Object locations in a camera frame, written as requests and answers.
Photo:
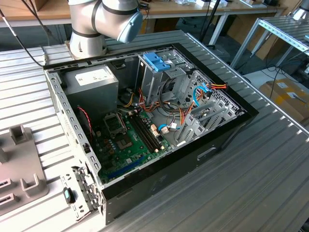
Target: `red cable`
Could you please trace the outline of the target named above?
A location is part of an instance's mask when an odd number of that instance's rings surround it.
[[[79,106],[77,108],[80,109],[85,114],[85,116],[87,118],[87,121],[88,121],[88,124],[89,124],[89,128],[90,128],[90,140],[92,140],[92,127],[91,127],[90,118],[89,118],[88,114],[86,113],[86,111],[83,108],[81,108]]]

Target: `slotted aluminum table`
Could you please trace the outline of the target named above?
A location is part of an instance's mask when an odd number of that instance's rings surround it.
[[[1,231],[297,231],[309,217],[309,133],[264,98],[190,34],[138,36],[130,44],[107,41],[111,51],[181,43],[227,81],[259,115],[233,143],[204,165],[103,229],[96,212],[75,223],[59,175],[74,154],[55,115],[42,69],[23,50],[0,53],[0,133],[31,127],[49,193],[0,217]],[[51,63],[71,60],[64,45],[45,48]],[[41,59],[40,48],[31,49]]]
[[[251,30],[248,33],[247,38],[244,40],[242,46],[237,52],[231,67],[236,67],[238,61],[240,60],[242,54],[247,48],[249,42],[255,35],[258,27],[261,26],[266,29],[252,53],[254,54],[257,49],[262,45],[265,38],[270,34],[274,34],[290,44],[290,48],[282,56],[282,58],[277,63],[279,66],[288,54],[292,51],[293,48],[298,49],[301,52],[309,55],[309,42],[305,40],[305,36],[309,35],[309,20],[303,23],[300,23],[290,16],[281,16],[281,17],[267,17],[267,18],[258,18],[255,24],[252,26]]]

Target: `green motherboard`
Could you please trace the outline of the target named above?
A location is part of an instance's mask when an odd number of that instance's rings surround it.
[[[119,118],[125,125],[126,132],[117,133],[114,137],[111,137],[110,129],[118,130],[121,127],[116,120],[109,119],[107,123],[102,122],[93,127],[95,140],[92,148],[102,166],[98,175],[103,183],[108,183],[171,149],[161,135],[156,138],[151,134],[152,122],[144,111],[136,114],[135,118],[128,115],[119,115]],[[150,140],[153,141],[152,144],[156,144],[155,147],[149,144]]]

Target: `blue drive bay latch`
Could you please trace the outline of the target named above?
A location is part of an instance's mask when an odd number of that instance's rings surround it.
[[[170,66],[164,63],[163,59],[154,52],[144,54],[143,57],[156,72],[170,69]]]

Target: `metal shelf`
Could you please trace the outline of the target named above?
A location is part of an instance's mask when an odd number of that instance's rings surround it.
[[[244,53],[249,42],[255,35],[259,26],[265,28],[267,31],[263,34],[263,36],[255,46],[253,53],[261,46],[265,38],[268,36],[268,32],[270,32],[283,39],[299,51],[304,52],[306,55],[309,55],[309,42],[305,40],[305,35],[309,35],[309,21],[300,23],[298,21],[295,21],[290,16],[258,18],[253,27],[251,28],[250,32],[248,33],[248,36],[244,40],[239,51],[237,52],[235,58],[233,59],[233,62],[231,63],[232,68],[235,68],[238,64],[238,61],[240,60],[242,54]]]

